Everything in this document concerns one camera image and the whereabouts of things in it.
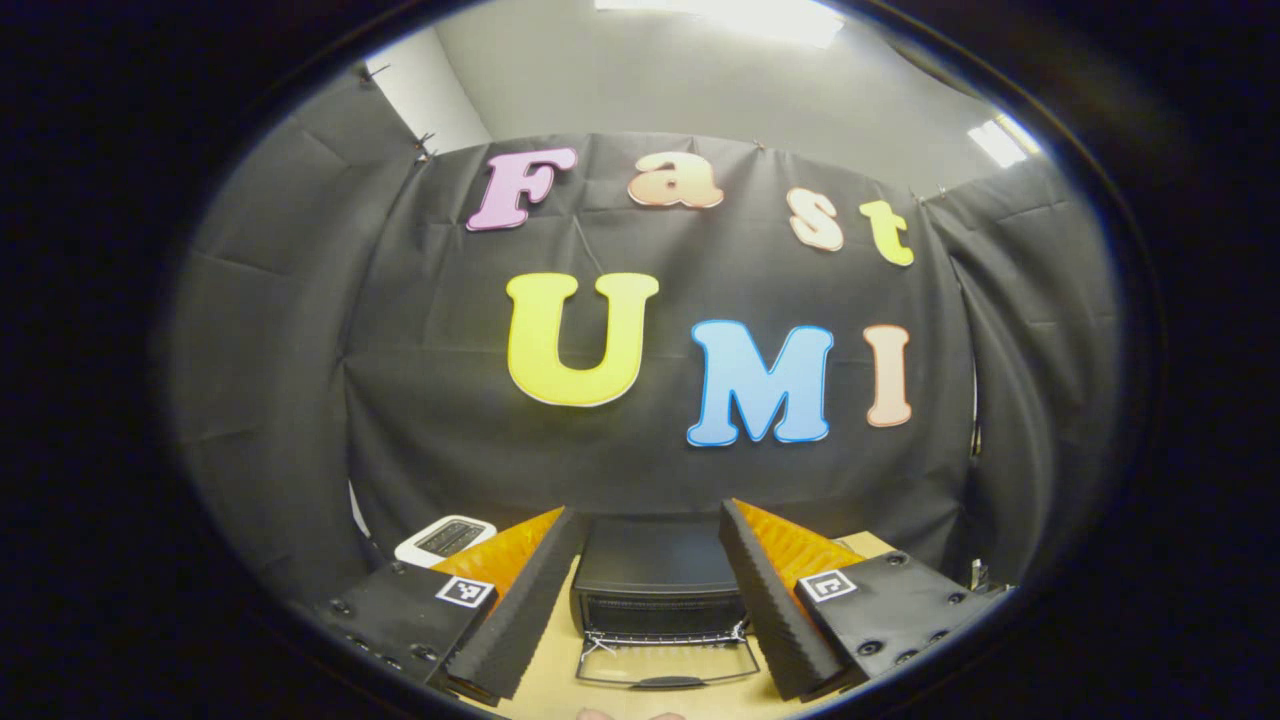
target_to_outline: ceiling light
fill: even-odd
[[[991,159],[1000,164],[1001,168],[1007,168],[1014,163],[1020,163],[1027,159],[1027,154],[1023,152],[1014,138],[1009,137],[1009,133],[1000,129],[1000,126],[995,120],[987,120],[982,127],[973,128],[969,131],[969,137],[973,138]]]
[[[1012,136],[1012,138],[1018,141],[1018,145],[1023,146],[1023,150],[1030,152],[1032,155],[1039,152],[1039,143],[1032,140],[1032,136],[1027,135],[1023,126],[1014,122],[1014,119],[1009,115],[1004,113],[996,115],[996,124],[1005,128],[1005,132]]]
[[[831,45],[845,26],[835,10],[812,0],[595,0],[595,9],[689,13],[756,37],[814,47]]]

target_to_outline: black fabric backdrop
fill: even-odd
[[[503,152],[575,147],[518,228],[462,225]],[[635,161],[680,150],[716,168],[710,209],[641,208]],[[349,478],[388,553],[435,518],[507,527],[567,503],[699,512],[741,497],[826,534],[869,529],[954,575],[974,556],[1018,580],[1051,561],[1106,488],[1121,328],[1105,238],[1046,161],[916,201],[850,170],[751,143],[650,133],[548,136],[413,165],[371,86],[344,77],[274,129],[193,241],[177,296],[172,402],[183,451],[228,539],[292,598],[367,571]],[[827,195],[838,252],[801,245],[785,195]],[[860,204],[908,223],[915,261],[883,260]],[[644,363],[594,409],[524,395],[506,366],[506,283],[572,274],[561,355],[603,354],[602,273],[648,273]],[[748,325],[765,363],[787,332],[835,334],[827,438],[685,441],[705,319]],[[873,428],[861,332],[899,324],[913,418]],[[982,454],[970,457],[977,364]],[[740,424],[737,413],[733,421]]]

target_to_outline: foam letter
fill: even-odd
[[[543,167],[529,173],[529,168],[538,164]],[[467,229],[493,231],[525,224],[529,211],[520,206],[520,195],[527,192],[530,202],[541,202],[547,197],[556,178],[556,170],[548,168],[548,164],[567,170],[577,165],[577,151],[572,147],[557,147],[492,158],[489,187],[484,191],[480,209],[467,220]]]
[[[703,415],[689,428],[689,443],[733,445],[737,428],[730,419],[730,404],[737,402],[746,433],[759,442],[769,432],[778,407],[787,404],[782,421],[773,430],[781,442],[813,442],[827,437],[831,427],[822,416],[827,351],[835,345],[831,333],[812,325],[792,328],[782,343],[772,370],[742,323],[704,320],[694,325],[694,341],[707,356],[703,380]]]
[[[858,211],[872,219],[872,238],[876,241],[876,250],[895,265],[910,265],[915,260],[915,254],[910,247],[902,247],[897,240],[897,231],[906,232],[906,220],[893,214],[893,209],[883,200],[865,202],[858,206]]]
[[[627,195],[641,205],[710,208],[724,200],[716,187],[712,164],[690,152],[655,152],[636,163],[641,174],[627,183]]]
[[[872,325],[863,331],[863,340],[876,357],[876,402],[867,411],[867,421],[877,428],[901,425],[911,419],[902,357],[910,336],[897,325]]]
[[[836,208],[826,195],[792,187],[787,192],[787,205],[795,213],[791,217],[791,229],[800,242],[818,250],[836,251],[844,247],[845,233],[840,232],[840,225],[832,220],[836,217]]]
[[[516,387],[534,400],[594,407],[617,400],[636,380],[644,348],[644,305],[658,292],[658,281],[611,273],[595,281],[595,290],[609,299],[604,359],[590,370],[576,370],[559,361],[559,324],[564,299],[577,291],[577,281],[559,273],[530,273],[507,283],[515,302],[507,369]]]

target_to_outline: wooden table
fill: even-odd
[[[893,548],[870,533],[856,533],[837,538],[863,557],[876,557]],[[570,584],[577,569],[577,559],[570,566],[561,587],[559,600],[552,610],[547,632],[520,682],[513,700],[503,700],[492,708],[467,698],[476,707],[498,712],[516,720],[573,720],[584,707],[611,715],[614,720],[649,720],[663,712],[684,715],[686,720],[758,720],[786,717],[801,708],[819,707],[840,697],[801,703],[778,697],[769,666],[760,652],[754,634],[748,634],[751,652],[760,664],[760,671],[739,680],[727,680],[700,688],[672,691],[635,691],[626,687],[590,683],[575,678],[579,656],[582,653],[582,635],[573,628],[570,616]]]

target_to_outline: yellow letter u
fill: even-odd
[[[604,359],[590,370],[576,370],[559,361],[559,325],[564,299],[577,291],[577,281],[561,273],[530,273],[507,283],[515,302],[507,369],[516,387],[534,400],[594,407],[621,397],[640,374],[644,305],[658,293],[658,281],[611,273],[595,281],[595,290],[609,299]]]

